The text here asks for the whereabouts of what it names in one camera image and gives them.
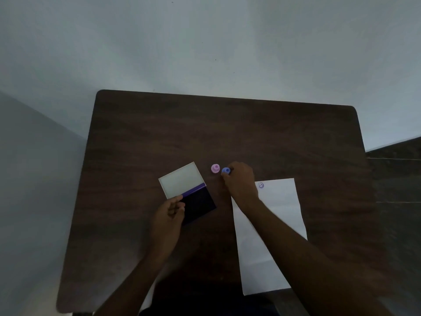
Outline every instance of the white wall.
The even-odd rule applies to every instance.
[[[54,315],[86,141],[2,93],[0,111],[0,315]]]
[[[87,137],[97,90],[356,107],[421,135],[421,0],[2,0],[0,90]]]

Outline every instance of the wall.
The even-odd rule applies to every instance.
[[[0,315],[54,315],[85,139],[0,93]]]
[[[103,88],[347,104],[421,135],[421,0],[2,0],[0,90],[87,137]]]

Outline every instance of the left hand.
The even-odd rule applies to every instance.
[[[163,203],[152,219],[149,254],[164,263],[176,247],[184,219],[182,195],[170,198]]]

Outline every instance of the right hand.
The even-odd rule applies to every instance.
[[[254,183],[253,169],[247,164],[237,161],[232,162],[228,167],[231,169],[231,173],[223,172],[221,175],[237,205],[242,208],[249,201],[259,198],[259,193]]]

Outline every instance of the white paper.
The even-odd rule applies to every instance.
[[[259,198],[266,207],[298,234],[307,239],[294,179],[257,181]],[[290,288],[266,245],[232,199],[235,234],[243,294],[257,294]]]

